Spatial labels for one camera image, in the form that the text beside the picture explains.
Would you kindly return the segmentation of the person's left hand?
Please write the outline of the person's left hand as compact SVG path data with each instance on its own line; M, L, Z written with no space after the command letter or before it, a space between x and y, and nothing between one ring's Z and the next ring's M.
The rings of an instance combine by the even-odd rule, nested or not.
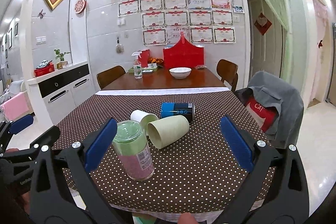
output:
M7 158L3 161L2 175L15 203L24 212L30 214L30 187L32 170L28 156L17 156L18 148L7 149Z

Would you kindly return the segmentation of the person's right hand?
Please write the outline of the person's right hand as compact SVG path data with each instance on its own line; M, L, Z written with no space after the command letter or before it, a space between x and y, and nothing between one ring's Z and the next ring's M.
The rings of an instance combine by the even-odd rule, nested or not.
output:
M178 224L198 224L198 222L192 214L183 213L178 219Z

